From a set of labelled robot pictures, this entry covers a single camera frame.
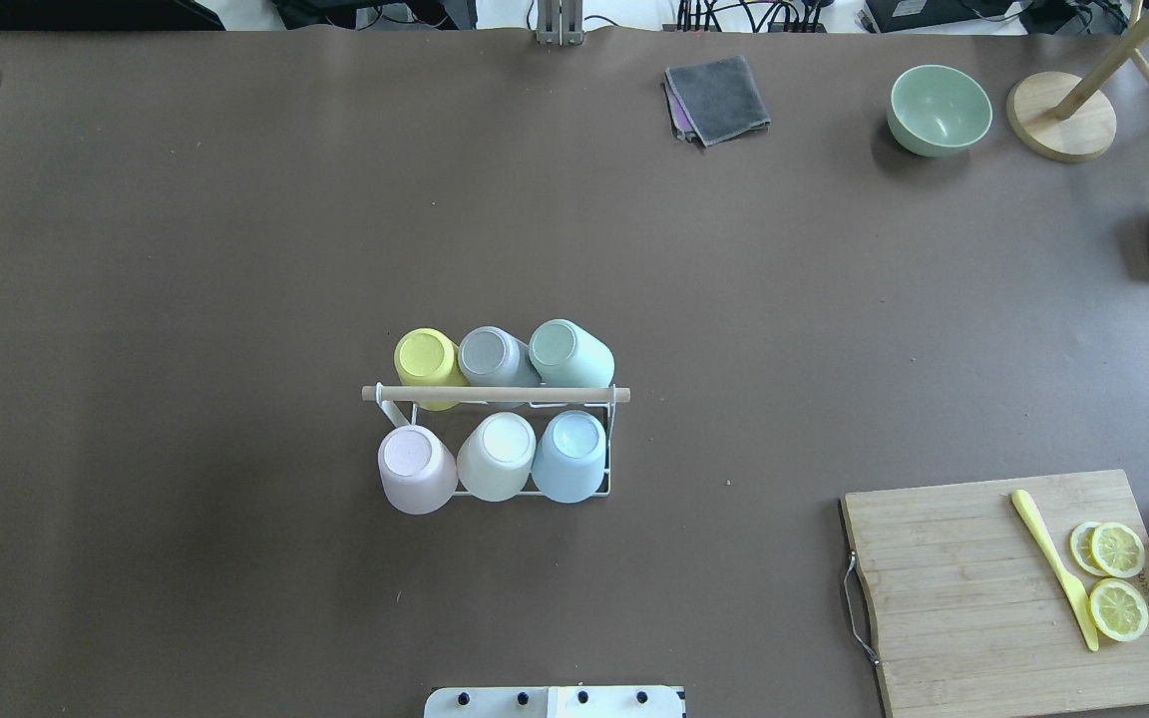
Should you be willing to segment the yellow cup on rack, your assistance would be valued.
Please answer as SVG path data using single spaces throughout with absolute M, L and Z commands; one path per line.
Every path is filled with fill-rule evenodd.
M 458 365 L 460 346 L 433 329 L 416 329 L 402 335 L 393 362 L 402 386 L 466 387 Z

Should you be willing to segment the white cup on rack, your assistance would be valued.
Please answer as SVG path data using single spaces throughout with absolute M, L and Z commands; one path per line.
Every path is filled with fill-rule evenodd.
M 476 499 L 509 500 L 529 481 L 535 450 L 535 431 L 529 420 L 519 414 L 491 414 L 458 450 L 460 482 Z

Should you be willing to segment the wooden mug tree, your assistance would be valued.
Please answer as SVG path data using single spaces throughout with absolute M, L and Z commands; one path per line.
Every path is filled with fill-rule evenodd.
M 1117 115 L 1102 92 L 1108 78 L 1149 41 L 1149 10 L 1129 24 L 1085 77 L 1033 74 L 1008 92 L 1004 111 L 1017 139 L 1042 159 L 1079 164 L 1100 159 L 1115 141 Z

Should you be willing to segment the green bowl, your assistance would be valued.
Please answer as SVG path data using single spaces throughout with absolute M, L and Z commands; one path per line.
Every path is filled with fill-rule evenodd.
M 912 67 L 890 87 L 890 136 L 921 159 L 948 159 L 970 149 L 989 131 L 992 119 L 984 87 L 953 67 Z

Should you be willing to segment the light blue cup on rack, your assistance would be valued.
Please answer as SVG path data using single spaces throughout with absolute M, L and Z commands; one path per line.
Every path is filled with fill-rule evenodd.
M 606 450 L 606 432 L 592 414 L 557 414 L 539 439 L 531 478 L 552 501 L 583 502 L 600 491 Z

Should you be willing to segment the wooden cutting board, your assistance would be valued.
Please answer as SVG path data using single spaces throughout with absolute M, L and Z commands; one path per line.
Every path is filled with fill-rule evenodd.
M 1012 503 L 1034 499 L 1063 563 L 1085 520 L 1146 536 L 1123 470 L 847 494 L 889 717 L 1031 717 L 1149 704 L 1149 626 L 1086 648 L 1065 594 Z M 1149 610 L 1149 562 L 1132 582 Z

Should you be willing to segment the grey cup on rack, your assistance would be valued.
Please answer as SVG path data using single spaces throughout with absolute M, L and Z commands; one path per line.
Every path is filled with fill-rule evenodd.
M 470 331 L 458 345 L 458 368 L 475 387 L 539 387 L 529 345 L 496 326 Z

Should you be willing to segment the grey folded cloth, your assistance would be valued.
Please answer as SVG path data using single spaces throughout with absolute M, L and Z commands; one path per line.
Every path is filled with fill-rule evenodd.
M 771 117 L 745 55 L 664 70 L 674 137 L 708 149 L 716 142 L 766 129 Z

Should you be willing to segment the lemon slices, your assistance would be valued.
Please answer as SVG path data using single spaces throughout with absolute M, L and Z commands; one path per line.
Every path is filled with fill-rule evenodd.
M 1117 522 L 1084 522 L 1072 528 L 1069 546 L 1077 566 L 1097 576 L 1088 590 L 1088 613 L 1100 633 L 1131 642 L 1149 627 L 1149 605 L 1132 578 L 1146 568 L 1143 541 Z

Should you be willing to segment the green plastic cup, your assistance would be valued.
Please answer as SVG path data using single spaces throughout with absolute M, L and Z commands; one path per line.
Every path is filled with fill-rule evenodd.
M 543 322 L 529 342 L 529 356 L 543 385 L 558 388 L 606 388 L 612 385 L 609 346 L 568 319 Z

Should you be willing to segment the yellow plastic knife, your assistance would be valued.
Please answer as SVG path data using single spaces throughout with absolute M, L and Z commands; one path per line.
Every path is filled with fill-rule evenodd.
M 1097 623 L 1092 618 L 1088 590 L 1085 589 L 1080 577 L 1073 576 L 1070 569 L 1066 568 L 1066 564 L 1063 563 L 1034 497 L 1028 491 L 1018 488 L 1018 491 L 1013 491 L 1009 495 L 1009 499 L 1012 501 L 1018 518 L 1021 519 L 1030 535 L 1035 541 L 1040 554 L 1043 554 L 1044 562 L 1048 563 L 1052 576 L 1056 577 L 1056 581 L 1067 600 L 1073 618 L 1075 618 L 1077 626 L 1079 626 L 1085 648 L 1089 651 L 1098 651 L 1098 627 Z

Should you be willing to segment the pink plastic cup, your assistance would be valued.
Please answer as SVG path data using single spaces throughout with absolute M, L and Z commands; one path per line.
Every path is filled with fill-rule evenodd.
M 392 429 L 378 449 L 380 482 L 401 514 L 427 515 L 441 509 L 458 486 L 455 455 L 429 429 Z

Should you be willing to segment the aluminium frame post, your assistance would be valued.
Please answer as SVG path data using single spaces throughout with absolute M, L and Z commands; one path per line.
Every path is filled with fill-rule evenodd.
M 583 0 L 539 0 L 535 8 L 539 45 L 583 45 Z

